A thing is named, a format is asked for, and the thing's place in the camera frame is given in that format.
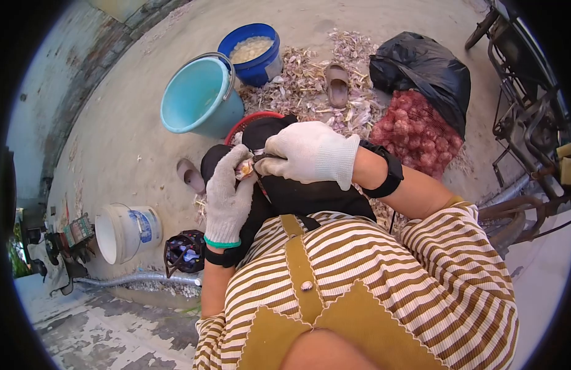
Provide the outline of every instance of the flexible metal conduit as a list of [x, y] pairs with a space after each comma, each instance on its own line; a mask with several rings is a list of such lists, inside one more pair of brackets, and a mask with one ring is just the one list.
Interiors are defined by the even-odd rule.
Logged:
[[175, 272], [169, 279], [166, 275], [159, 272], [136, 272], [122, 277], [117, 277], [112, 280], [94, 280], [86, 277], [75, 277], [74, 282], [85, 282], [91, 285], [101, 286], [103, 288], [109, 286], [117, 286], [134, 281], [160, 281], [160, 282], [174, 282], [184, 285], [201, 286], [201, 278], [197, 274], [179, 273]]
[[[540, 163], [536, 163], [536, 170], [540, 170], [541, 169], [541, 164]], [[479, 208], [484, 208], [484, 207], [490, 207], [492, 205], [501, 203], [501, 202], [505, 202], [507, 200], [510, 200], [512, 198], [515, 198], [516, 196], [518, 196], [518, 193], [524, 189], [524, 187], [530, 182], [530, 175], [529, 174], [524, 174], [522, 177], [520, 177], [519, 179], [517, 179], [516, 181], [514, 181], [509, 187], [507, 187], [504, 191], [502, 191], [501, 193], [497, 194], [494, 198], [490, 199], [489, 201], [486, 201], [485, 203], [481, 204], [481, 206], [479, 206]]]

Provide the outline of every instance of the blue bucket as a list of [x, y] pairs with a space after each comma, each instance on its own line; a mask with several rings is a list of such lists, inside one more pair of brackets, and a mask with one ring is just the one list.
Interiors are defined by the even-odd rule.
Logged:
[[225, 138], [244, 117], [245, 106], [234, 91], [234, 67], [231, 75], [219, 53], [199, 55], [182, 66], [166, 86], [160, 105], [164, 127], [175, 134], [195, 134]]
[[243, 84], [261, 87], [275, 76], [279, 76], [283, 70], [283, 61], [279, 55], [279, 35], [273, 27], [264, 23], [253, 23], [239, 27], [224, 37], [217, 51], [229, 56], [237, 43], [252, 36], [267, 36], [273, 40], [273, 45], [253, 60], [234, 64], [234, 68], [236, 76]]

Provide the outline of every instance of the red basket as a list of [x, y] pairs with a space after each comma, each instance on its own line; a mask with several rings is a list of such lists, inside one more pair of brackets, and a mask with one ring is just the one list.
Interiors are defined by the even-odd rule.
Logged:
[[224, 144], [225, 145], [231, 145], [232, 139], [234, 138], [234, 135], [236, 133], [244, 131], [246, 126], [248, 126], [249, 123], [251, 123], [252, 121], [258, 120], [259, 118], [269, 118], [269, 117], [283, 118], [285, 116], [283, 114], [270, 112], [270, 111], [257, 112], [257, 113], [253, 113], [251, 115], [247, 115], [245, 118], [242, 118], [234, 127], [232, 127], [232, 129], [230, 130], [230, 133], [228, 134], [228, 136], [226, 137], [226, 140], [224, 141]]

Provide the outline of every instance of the glove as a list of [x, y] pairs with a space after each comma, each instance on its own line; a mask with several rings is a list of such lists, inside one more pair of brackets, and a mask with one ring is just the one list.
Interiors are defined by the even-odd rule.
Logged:
[[252, 174], [236, 188], [234, 168], [251, 157], [252, 153], [245, 145], [233, 147], [217, 163], [207, 183], [207, 228], [204, 239], [209, 246], [235, 248], [240, 245], [240, 229], [250, 213], [257, 175]]
[[349, 190], [359, 136], [344, 136], [322, 122], [298, 122], [265, 142], [265, 152], [281, 158], [264, 158], [254, 166], [262, 175], [311, 183], [336, 181]]

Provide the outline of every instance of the brown slipper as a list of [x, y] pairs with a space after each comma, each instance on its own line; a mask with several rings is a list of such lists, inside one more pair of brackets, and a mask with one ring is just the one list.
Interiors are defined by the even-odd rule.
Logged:
[[329, 104], [334, 108], [344, 108], [349, 94], [349, 75], [339, 63], [330, 63], [325, 69]]
[[205, 194], [203, 176], [201, 176], [199, 170], [190, 160], [186, 158], [179, 159], [176, 164], [176, 173], [178, 174], [178, 178], [189, 185], [197, 194]]

